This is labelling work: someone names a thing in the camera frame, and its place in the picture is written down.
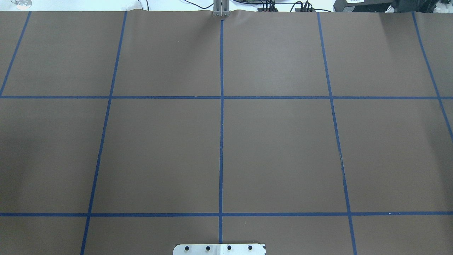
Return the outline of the black box top right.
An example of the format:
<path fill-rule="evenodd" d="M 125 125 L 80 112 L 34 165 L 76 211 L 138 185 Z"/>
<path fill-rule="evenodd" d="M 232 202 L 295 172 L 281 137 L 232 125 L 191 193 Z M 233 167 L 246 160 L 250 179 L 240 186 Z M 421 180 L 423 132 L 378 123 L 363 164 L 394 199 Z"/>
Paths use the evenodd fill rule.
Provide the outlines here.
<path fill-rule="evenodd" d="M 393 9 L 395 13 L 433 13 L 439 0 L 336 0 L 335 12 L 378 12 Z"/>

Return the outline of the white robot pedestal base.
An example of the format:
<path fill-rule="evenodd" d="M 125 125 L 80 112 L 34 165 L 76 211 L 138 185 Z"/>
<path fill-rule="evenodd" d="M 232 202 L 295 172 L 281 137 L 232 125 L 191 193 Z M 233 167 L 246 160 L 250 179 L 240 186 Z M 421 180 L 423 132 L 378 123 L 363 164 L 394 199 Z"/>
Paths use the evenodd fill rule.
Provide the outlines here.
<path fill-rule="evenodd" d="M 266 255 L 265 244 L 181 244 L 173 255 Z"/>

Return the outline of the brown paper table mat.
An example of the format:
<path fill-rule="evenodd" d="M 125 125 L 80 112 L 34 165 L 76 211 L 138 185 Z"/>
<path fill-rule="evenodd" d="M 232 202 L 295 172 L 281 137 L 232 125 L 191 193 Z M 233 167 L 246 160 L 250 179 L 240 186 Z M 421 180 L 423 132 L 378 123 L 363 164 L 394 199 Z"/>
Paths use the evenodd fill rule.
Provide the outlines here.
<path fill-rule="evenodd" d="M 1 12 L 1 254 L 452 254 L 452 14 Z"/>

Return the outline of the aluminium frame post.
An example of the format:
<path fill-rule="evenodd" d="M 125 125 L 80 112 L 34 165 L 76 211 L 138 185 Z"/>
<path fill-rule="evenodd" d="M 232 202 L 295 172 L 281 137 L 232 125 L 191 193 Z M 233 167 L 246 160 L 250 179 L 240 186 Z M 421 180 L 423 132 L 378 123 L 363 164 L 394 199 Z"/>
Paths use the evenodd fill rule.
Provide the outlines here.
<path fill-rule="evenodd" d="M 213 1 L 213 15 L 216 17 L 230 16 L 230 1 L 229 0 L 214 0 Z"/>

